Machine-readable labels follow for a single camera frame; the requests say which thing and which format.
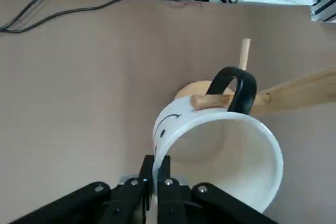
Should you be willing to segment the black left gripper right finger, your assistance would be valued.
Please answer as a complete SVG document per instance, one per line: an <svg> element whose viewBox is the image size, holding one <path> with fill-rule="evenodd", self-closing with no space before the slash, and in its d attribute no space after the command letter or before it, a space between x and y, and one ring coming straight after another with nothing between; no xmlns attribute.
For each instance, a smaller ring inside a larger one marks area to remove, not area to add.
<svg viewBox="0 0 336 224"><path fill-rule="evenodd" d="M157 223L275 223L210 183L190 188L170 174L165 156L157 179Z"/></svg>

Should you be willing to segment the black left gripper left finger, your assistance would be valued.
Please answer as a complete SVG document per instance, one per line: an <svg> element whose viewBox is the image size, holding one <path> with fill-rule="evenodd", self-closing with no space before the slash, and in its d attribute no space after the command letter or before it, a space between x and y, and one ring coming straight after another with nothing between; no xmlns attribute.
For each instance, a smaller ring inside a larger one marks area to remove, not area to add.
<svg viewBox="0 0 336 224"><path fill-rule="evenodd" d="M90 183L14 223L146 223L152 194L154 157L144 157L138 175L122 177L115 188Z"/></svg>

